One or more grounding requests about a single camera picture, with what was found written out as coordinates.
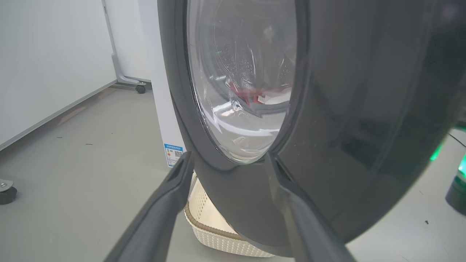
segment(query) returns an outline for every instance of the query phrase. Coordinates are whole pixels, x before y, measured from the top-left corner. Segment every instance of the gray floor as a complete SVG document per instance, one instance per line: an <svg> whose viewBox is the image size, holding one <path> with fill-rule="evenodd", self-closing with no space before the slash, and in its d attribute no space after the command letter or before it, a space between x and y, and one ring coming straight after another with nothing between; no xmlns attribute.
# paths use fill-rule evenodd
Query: gray floor
<svg viewBox="0 0 466 262"><path fill-rule="evenodd" d="M152 93L106 89L0 152L18 189L0 206L0 261L102 261L168 171ZM203 246L181 213L167 261L188 259L264 261Z"/></svg>

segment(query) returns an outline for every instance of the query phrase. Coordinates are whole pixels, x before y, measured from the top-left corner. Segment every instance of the washing machine door glass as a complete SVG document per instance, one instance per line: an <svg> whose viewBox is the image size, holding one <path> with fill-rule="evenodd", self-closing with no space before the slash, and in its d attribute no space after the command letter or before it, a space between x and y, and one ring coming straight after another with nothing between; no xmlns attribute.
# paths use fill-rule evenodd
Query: washing machine door glass
<svg viewBox="0 0 466 262"><path fill-rule="evenodd" d="M189 1L193 93L216 146L240 164L256 161L287 114L296 59L293 0Z"/></svg>

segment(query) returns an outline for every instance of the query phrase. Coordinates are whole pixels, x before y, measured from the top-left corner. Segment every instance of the washing machine door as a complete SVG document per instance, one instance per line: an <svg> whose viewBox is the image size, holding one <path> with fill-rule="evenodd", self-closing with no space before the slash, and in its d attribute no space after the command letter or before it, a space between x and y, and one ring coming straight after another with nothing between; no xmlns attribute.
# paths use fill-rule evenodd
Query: washing machine door
<svg viewBox="0 0 466 262"><path fill-rule="evenodd" d="M158 2L185 145L235 231L292 256L266 153L345 242L393 207L463 97L459 3Z"/></svg>

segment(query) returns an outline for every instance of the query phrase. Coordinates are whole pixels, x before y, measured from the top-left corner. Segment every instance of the energy label sticker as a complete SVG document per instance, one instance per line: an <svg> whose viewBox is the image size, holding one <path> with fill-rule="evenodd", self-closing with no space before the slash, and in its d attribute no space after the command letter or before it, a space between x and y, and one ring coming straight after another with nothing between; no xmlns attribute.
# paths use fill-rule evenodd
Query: energy label sticker
<svg viewBox="0 0 466 262"><path fill-rule="evenodd" d="M168 166L174 166L182 154L183 148L181 146L165 144L165 155L167 156Z"/></svg>

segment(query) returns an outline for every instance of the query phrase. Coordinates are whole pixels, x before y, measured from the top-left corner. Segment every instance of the laundry basket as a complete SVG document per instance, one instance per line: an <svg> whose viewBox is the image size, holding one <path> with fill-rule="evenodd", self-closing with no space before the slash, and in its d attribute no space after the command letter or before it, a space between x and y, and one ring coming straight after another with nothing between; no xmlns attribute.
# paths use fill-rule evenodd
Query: laundry basket
<svg viewBox="0 0 466 262"><path fill-rule="evenodd" d="M199 242L210 248L237 255L274 256L243 240L228 225L207 196L198 179L185 206L185 216Z"/></svg>

